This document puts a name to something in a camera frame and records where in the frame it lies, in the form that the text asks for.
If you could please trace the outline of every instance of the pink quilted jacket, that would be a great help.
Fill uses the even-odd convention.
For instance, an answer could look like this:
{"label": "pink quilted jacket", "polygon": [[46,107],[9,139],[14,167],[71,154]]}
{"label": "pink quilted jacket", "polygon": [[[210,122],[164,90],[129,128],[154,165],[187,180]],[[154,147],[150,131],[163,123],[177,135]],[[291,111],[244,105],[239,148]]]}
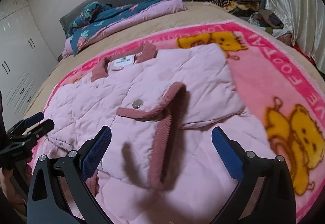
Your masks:
{"label": "pink quilted jacket", "polygon": [[112,142],[99,170],[161,189],[180,131],[186,137],[244,108],[216,44],[158,52],[145,44],[105,58],[92,73],[61,87],[45,118],[55,122],[48,139],[67,151],[109,126]]}

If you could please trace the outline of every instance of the clothing label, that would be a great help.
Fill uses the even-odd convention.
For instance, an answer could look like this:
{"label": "clothing label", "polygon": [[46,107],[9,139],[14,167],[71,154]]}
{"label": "clothing label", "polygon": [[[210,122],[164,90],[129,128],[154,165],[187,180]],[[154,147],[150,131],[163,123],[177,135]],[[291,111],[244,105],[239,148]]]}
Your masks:
{"label": "clothing label", "polygon": [[135,55],[129,55],[112,61],[111,66],[108,64],[108,67],[113,71],[118,71],[124,69],[127,66],[133,65],[134,61]]}
{"label": "clothing label", "polygon": [[129,55],[122,57],[120,59],[114,60],[114,67],[124,67],[126,65],[131,65],[134,63],[134,55]]}

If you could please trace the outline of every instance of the wardrobe door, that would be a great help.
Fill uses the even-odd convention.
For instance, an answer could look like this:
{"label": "wardrobe door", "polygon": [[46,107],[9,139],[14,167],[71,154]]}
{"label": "wardrobe door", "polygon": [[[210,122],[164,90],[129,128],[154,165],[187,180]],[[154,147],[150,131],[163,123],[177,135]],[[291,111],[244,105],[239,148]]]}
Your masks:
{"label": "wardrobe door", "polygon": [[34,70],[35,78],[40,80],[42,84],[58,64],[58,61],[38,30],[29,7],[20,9],[15,14],[19,18],[20,27],[22,27],[25,35],[24,52],[27,52],[30,61],[35,64],[31,70]]}
{"label": "wardrobe door", "polygon": [[22,8],[0,21],[0,89],[3,91],[4,123],[18,122],[57,60],[43,40],[30,14]]}
{"label": "wardrobe door", "polygon": [[14,14],[0,21],[0,40],[0,90],[4,124],[9,129],[22,117],[20,102],[25,95],[24,86],[30,81],[30,74],[25,72],[28,59],[21,51],[24,36]]}
{"label": "wardrobe door", "polygon": [[1,0],[0,20],[27,6],[27,0]]}

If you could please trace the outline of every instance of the cartoon bear print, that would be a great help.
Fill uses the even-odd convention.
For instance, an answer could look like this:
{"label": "cartoon bear print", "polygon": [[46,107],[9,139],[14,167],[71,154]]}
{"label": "cartoon bear print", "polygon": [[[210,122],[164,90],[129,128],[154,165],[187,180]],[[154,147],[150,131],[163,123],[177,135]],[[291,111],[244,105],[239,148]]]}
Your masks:
{"label": "cartoon bear print", "polygon": [[266,132],[271,149],[285,157],[295,193],[303,195],[313,190],[315,182],[310,182],[309,171],[323,160],[325,141],[316,122],[301,104],[285,117],[281,112],[283,102],[274,98],[274,107],[266,110]]}
{"label": "cartoon bear print", "polygon": [[240,51],[247,50],[248,48],[244,46],[240,38],[237,37],[231,31],[220,31],[214,33],[203,33],[194,36],[178,38],[177,44],[179,48],[189,49],[202,44],[217,43],[222,48],[225,57],[239,60],[239,57],[236,55],[230,55],[230,51]]}

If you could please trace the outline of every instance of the screw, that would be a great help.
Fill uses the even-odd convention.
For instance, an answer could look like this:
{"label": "screw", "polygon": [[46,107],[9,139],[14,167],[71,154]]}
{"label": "screw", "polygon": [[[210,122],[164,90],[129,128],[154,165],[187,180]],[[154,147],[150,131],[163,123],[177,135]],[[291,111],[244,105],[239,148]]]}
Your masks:
{"label": "screw", "polygon": [[40,162],[42,162],[42,161],[44,161],[46,159],[46,155],[41,155],[39,158],[38,158],[38,160],[40,161]]}
{"label": "screw", "polygon": [[70,158],[73,158],[73,157],[75,157],[77,155],[77,151],[72,150],[71,152],[69,152],[68,155],[69,155]]}
{"label": "screw", "polygon": [[255,153],[252,152],[251,150],[249,150],[247,153],[246,153],[247,157],[248,158],[254,158],[255,157]]}

